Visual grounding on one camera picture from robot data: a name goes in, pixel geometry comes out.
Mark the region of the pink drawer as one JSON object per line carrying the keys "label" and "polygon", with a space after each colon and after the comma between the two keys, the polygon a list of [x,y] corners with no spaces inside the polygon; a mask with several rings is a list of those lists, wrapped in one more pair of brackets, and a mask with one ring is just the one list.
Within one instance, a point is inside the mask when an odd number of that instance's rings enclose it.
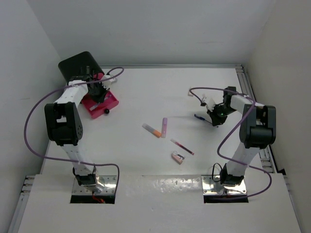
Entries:
{"label": "pink drawer", "polygon": [[81,103],[90,114],[90,117],[96,119],[101,115],[108,115],[119,104],[119,100],[111,91],[108,91],[103,103],[95,103],[88,94],[83,97]]}

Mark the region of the blue capped pen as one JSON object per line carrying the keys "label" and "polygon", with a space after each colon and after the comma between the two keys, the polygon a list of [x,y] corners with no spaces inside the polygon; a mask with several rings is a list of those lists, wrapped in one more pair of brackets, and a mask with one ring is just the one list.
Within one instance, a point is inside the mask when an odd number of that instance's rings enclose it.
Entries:
{"label": "blue capped pen", "polygon": [[197,119],[199,119],[199,120],[201,120],[201,121],[204,121],[204,122],[207,122],[207,123],[213,125],[213,123],[212,123],[211,121],[206,120],[206,119],[205,119],[204,117],[202,117],[202,116],[199,116],[199,115],[197,115],[197,114],[194,114],[194,117],[197,118]]}

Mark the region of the clear red ink pen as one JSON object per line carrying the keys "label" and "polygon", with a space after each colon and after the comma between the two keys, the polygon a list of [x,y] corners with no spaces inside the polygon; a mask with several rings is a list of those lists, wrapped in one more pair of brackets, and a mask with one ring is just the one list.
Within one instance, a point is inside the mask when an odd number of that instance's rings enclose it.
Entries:
{"label": "clear red ink pen", "polygon": [[174,139],[170,140],[171,142],[173,142],[175,145],[179,146],[180,148],[182,148],[183,150],[187,151],[189,154],[194,155],[194,152],[192,152],[190,149],[186,148],[185,146],[183,146],[181,143],[177,142]]}

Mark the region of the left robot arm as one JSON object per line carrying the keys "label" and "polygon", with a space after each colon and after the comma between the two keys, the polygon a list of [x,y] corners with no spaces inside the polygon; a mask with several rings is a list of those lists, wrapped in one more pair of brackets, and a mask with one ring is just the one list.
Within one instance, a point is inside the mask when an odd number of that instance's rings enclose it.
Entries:
{"label": "left robot arm", "polygon": [[86,84],[96,80],[99,73],[100,71],[85,66],[85,69],[81,69],[78,75],[70,77],[69,87],[65,89],[61,97],[44,107],[49,139],[60,146],[72,160],[73,174],[77,183],[93,194],[104,191],[105,184],[100,182],[96,167],[78,145],[83,136],[83,126],[77,106],[86,94],[105,92],[100,83]]}

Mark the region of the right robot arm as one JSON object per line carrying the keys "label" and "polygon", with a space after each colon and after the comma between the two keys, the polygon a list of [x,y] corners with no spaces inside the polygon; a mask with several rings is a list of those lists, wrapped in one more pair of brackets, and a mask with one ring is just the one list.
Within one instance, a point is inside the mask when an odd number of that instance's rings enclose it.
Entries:
{"label": "right robot arm", "polygon": [[248,165],[259,153],[276,139],[276,107],[253,102],[236,92],[229,86],[224,89],[223,102],[216,104],[207,111],[212,125],[223,125],[227,116],[239,112],[244,121],[240,125],[240,144],[232,159],[220,172],[220,184],[226,186],[239,185]]}

